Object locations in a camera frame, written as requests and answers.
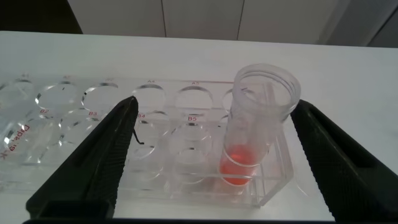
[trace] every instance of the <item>white wall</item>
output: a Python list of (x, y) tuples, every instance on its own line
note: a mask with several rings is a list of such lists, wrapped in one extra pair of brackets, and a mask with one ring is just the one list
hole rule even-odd
[(161, 0), (68, 0), (84, 34), (164, 37)]
[(84, 34), (316, 44), (347, 0), (68, 1)]
[(239, 40), (316, 44), (337, 0), (246, 0)]
[(167, 37), (236, 40), (243, 0), (164, 0)]

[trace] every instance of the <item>red liquid in tube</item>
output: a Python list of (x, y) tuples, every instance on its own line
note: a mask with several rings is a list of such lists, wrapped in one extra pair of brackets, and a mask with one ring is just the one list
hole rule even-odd
[[(224, 150), (220, 161), (220, 173), (234, 175), (253, 175), (257, 166), (253, 149), (244, 144), (232, 145)], [(244, 185), (250, 179), (224, 177), (224, 180), (234, 185)]]

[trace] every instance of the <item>white table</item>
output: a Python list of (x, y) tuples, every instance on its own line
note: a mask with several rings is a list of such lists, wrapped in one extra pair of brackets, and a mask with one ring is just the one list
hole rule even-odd
[[(29, 73), (232, 81), (240, 68), (253, 63), (293, 73), (302, 99), (398, 173), (398, 49), (0, 32), (0, 77)], [(285, 135), (296, 177), (261, 209), (118, 200), (115, 217), (332, 220), (290, 118)], [(28, 219), (29, 197), (0, 194), (0, 223)]]

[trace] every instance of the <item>plastic test tube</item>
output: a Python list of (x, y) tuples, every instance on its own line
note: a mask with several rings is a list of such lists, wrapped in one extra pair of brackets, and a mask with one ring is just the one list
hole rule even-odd
[[(221, 174), (252, 176), (299, 102), (300, 84), (279, 67), (249, 65), (236, 75), (232, 93), (219, 169)], [(224, 180), (245, 185), (250, 179)]]

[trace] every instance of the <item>clear plastic cylinder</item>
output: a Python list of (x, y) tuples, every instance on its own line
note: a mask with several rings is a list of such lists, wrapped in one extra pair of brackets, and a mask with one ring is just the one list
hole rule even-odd
[(242, 68), (235, 77), (233, 102), (228, 116), (221, 174), (229, 184), (244, 185), (268, 153), (282, 123), (300, 99), (299, 81), (288, 71), (273, 65)]

